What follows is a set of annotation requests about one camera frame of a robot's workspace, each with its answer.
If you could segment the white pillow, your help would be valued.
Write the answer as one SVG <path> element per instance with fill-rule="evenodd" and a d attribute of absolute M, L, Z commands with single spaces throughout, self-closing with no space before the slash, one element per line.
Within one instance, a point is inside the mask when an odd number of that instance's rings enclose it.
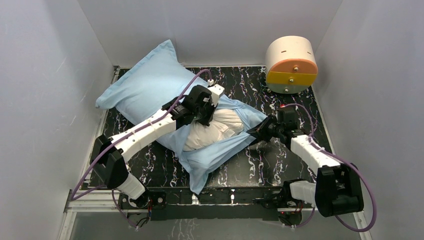
<path fill-rule="evenodd" d="M 214 143 L 226 140 L 240 134 L 244 124 L 237 113 L 232 109 L 218 109 L 214 112 L 209 125 L 193 122 L 183 150 L 194 151 L 208 147 Z"/>

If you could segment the light blue pillowcase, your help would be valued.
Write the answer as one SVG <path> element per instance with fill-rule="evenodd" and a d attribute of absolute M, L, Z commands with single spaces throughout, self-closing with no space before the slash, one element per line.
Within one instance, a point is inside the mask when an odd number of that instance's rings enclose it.
<path fill-rule="evenodd" d="M 195 77 L 193 72 L 178 62 L 172 42 L 166 40 L 109 86 L 97 98 L 95 106 L 103 110 L 116 108 L 129 122 L 137 125 L 182 92 L 190 92 L 196 85 L 207 87 L 208 83 Z M 218 109 L 234 110 L 241 118 L 244 130 L 238 135 L 192 151 L 183 150 L 191 124 L 157 140 L 175 153 L 189 173 L 190 190 L 196 194 L 202 191 L 211 172 L 252 143 L 254 137 L 247 131 L 266 118 L 261 111 L 225 95 L 220 97 Z"/>

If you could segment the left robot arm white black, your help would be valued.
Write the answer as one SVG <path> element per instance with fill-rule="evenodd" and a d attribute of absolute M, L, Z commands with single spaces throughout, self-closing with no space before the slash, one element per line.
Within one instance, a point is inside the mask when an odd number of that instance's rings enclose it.
<path fill-rule="evenodd" d="M 225 90 L 214 84 L 195 85 L 164 104 L 151 117 L 125 132 L 99 136 L 94 143 L 92 170 L 108 189 L 119 190 L 139 209 L 154 203 L 147 187 L 127 169 L 127 162 L 140 150 L 160 137 L 192 122 L 209 126 Z"/>

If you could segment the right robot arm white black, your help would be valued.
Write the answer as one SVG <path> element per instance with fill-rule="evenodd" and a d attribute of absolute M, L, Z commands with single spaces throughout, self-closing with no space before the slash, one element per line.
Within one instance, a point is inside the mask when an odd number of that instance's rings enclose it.
<path fill-rule="evenodd" d="M 360 212 L 364 200 L 359 175 L 346 163 L 325 154 L 306 131 L 299 128 L 293 107 L 282 107 L 248 130 L 256 142 L 280 140 L 288 150 L 300 157 L 316 175 L 316 182 L 305 179 L 287 180 L 279 198 L 288 207 L 300 201 L 317 207 L 323 217 Z"/>

